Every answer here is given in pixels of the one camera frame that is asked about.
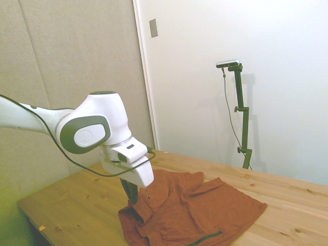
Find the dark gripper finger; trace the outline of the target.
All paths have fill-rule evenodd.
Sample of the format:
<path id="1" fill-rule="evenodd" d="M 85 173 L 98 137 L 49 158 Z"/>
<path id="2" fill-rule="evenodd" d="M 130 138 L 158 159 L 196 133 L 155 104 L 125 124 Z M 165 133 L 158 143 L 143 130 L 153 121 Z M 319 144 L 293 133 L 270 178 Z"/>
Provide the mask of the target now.
<path id="1" fill-rule="evenodd" d="M 133 204 L 137 203 L 138 201 L 138 186 L 131 183 L 130 186 L 130 200 Z"/>
<path id="2" fill-rule="evenodd" d="M 120 179 L 120 182 L 122 184 L 122 187 L 128 197 L 128 199 L 130 200 L 130 202 L 134 202 L 134 184 L 130 183 L 124 179 Z"/>

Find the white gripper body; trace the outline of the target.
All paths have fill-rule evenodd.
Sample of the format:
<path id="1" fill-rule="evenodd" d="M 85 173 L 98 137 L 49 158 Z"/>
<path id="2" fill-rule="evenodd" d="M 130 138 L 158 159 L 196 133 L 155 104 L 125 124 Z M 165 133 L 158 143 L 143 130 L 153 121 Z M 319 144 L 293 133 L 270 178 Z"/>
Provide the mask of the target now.
<path id="1" fill-rule="evenodd" d="M 153 170 L 151 163 L 147 156 L 143 156 L 133 163 L 125 162 L 111 162 L 109 158 L 105 157 L 105 154 L 100 152 L 100 160 L 102 167 L 112 175 L 118 174 L 118 176 L 130 183 L 133 183 L 140 187 L 147 187 L 154 180 Z"/>

